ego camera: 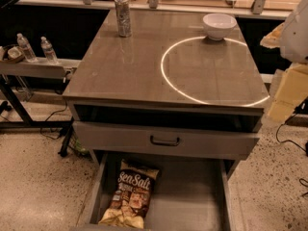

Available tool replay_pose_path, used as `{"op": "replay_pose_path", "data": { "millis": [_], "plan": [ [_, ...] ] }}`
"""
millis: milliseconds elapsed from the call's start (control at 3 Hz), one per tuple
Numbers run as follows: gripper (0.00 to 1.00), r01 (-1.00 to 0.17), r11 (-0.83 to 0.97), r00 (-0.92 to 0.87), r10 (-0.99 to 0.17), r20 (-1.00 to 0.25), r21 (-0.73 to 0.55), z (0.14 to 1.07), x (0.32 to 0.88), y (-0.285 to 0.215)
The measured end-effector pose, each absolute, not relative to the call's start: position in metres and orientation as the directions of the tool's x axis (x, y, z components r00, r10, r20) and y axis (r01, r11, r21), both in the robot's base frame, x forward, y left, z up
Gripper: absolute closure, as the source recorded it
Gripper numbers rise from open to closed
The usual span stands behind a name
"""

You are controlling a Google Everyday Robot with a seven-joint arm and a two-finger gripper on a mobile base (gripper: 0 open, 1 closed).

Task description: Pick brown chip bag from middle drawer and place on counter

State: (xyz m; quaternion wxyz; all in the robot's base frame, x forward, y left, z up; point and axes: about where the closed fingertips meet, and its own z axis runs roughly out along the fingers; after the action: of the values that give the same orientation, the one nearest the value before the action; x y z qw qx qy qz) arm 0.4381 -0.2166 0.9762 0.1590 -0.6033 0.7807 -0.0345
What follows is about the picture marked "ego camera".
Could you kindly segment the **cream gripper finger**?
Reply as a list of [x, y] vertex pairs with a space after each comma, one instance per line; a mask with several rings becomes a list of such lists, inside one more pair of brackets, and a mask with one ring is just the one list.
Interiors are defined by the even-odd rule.
[[278, 26], [276, 26], [270, 33], [268, 33], [261, 39], [260, 45], [269, 49], [279, 48], [283, 27], [284, 23], [281, 23]]
[[292, 63], [282, 74], [268, 117], [275, 122], [284, 123], [307, 97], [308, 64]]

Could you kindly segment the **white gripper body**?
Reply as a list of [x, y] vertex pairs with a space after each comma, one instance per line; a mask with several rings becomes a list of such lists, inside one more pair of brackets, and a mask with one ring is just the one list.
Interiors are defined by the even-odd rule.
[[301, 0], [286, 18], [280, 38], [280, 54], [293, 63], [308, 63], [308, 0]]

